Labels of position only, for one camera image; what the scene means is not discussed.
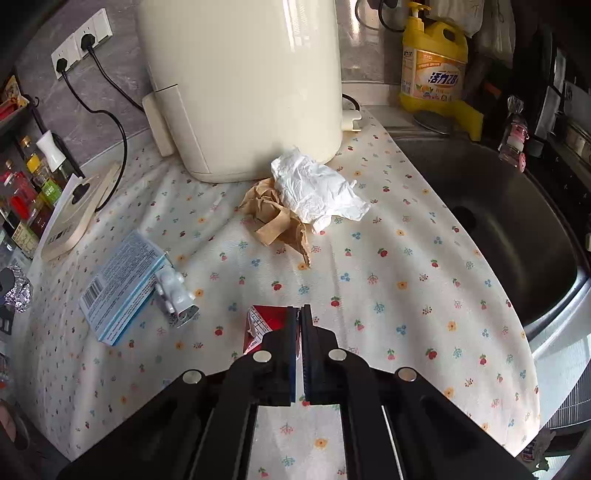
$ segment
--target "barcode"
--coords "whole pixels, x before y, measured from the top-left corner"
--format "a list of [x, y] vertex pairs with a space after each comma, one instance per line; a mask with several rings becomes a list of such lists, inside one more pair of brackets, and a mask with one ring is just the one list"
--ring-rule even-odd
[[95, 278], [82, 296], [87, 309], [92, 307], [92, 304], [95, 302], [96, 298], [99, 296], [99, 293], [102, 291], [103, 285], [100, 284], [98, 278]]

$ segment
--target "aluminum foil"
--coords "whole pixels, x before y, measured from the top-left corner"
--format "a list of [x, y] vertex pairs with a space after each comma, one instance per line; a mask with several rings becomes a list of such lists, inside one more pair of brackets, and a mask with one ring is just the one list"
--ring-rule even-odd
[[16, 264], [7, 266], [14, 273], [14, 287], [4, 295], [4, 303], [12, 305], [17, 312], [24, 312], [33, 297], [33, 285]]

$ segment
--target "white tablecloth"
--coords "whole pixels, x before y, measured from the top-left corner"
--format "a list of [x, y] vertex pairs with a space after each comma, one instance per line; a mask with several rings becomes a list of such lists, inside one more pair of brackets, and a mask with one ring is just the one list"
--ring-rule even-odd
[[[252, 182], [201, 183], [151, 142], [130, 152], [116, 196], [74, 250], [32, 278], [33, 305], [15, 322], [17, 397], [60, 451], [78, 457], [186, 369], [228, 368], [253, 304], [310, 303], [341, 347], [375, 368], [414, 367], [514, 455], [536, 435], [528, 342], [468, 234], [370, 116], [329, 166], [356, 179], [372, 208], [361, 222], [333, 218], [311, 236], [307, 270], [289, 247], [266, 248], [249, 233], [236, 206]], [[201, 315], [170, 329], [147, 304], [111, 348], [77, 302], [134, 228], [170, 252]], [[302, 400], [259, 410], [250, 478], [346, 475], [338, 408]]]

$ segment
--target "yellow bottle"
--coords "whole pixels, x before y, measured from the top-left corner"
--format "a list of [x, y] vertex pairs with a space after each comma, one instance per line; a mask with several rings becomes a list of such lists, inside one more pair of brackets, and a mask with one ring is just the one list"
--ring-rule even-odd
[[418, 12], [431, 8], [416, 2], [408, 6], [413, 15], [402, 37], [400, 104], [409, 112], [429, 110], [454, 116], [468, 61], [466, 37], [461, 29], [444, 22], [425, 28]]

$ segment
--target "gray marble backsplash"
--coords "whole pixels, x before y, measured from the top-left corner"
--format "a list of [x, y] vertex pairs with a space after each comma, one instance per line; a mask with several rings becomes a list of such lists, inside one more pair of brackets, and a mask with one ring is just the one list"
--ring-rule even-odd
[[[106, 115], [86, 112], [66, 82], [57, 80], [51, 53], [84, 21], [101, 8], [106, 9], [113, 37], [96, 49], [96, 56], [113, 81], [140, 103], [152, 88], [135, 31], [134, 7], [139, 2], [70, 0], [40, 28], [17, 61], [23, 91], [40, 98], [39, 111], [47, 128], [64, 139], [79, 164], [120, 141], [121, 134]], [[145, 115], [107, 83], [90, 56], [71, 69], [68, 78], [90, 108], [114, 113], [127, 135], [148, 126]], [[40, 135], [34, 124], [28, 126], [27, 132], [33, 139]]]
[[[110, 77], [139, 103], [151, 91], [135, 30], [134, 7], [140, 1], [70, 0], [41, 27], [17, 61], [23, 91], [40, 98], [39, 111], [44, 122], [65, 140], [79, 164], [120, 141], [121, 135], [111, 119], [86, 112], [65, 82], [56, 79], [51, 52], [67, 34], [105, 8], [113, 37], [96, 49], [96, 55]], [[356, 3], [357, 0], [336, 0], [342, 79], [400, 83], [402, 35], [381, 28], [377, 12], [370, 9], [367, 0], [359, 0], [359, 18], [370, 27], [380, 28], [376, 31], [360, 24], [355, 17]], [[404, 24], [407, 9], [385, 10], [385, 18], [394, 28], [399, 28], [401, 21]], [[69, 79], [91, 108], [113, 112], [127, 135], [148, 126], [144, 114], [106, 82], [89, 56], [70, 71]], [[40, 136], [34, 123], [27, 125], [23, 134], [30, 134], [33, 139]]]

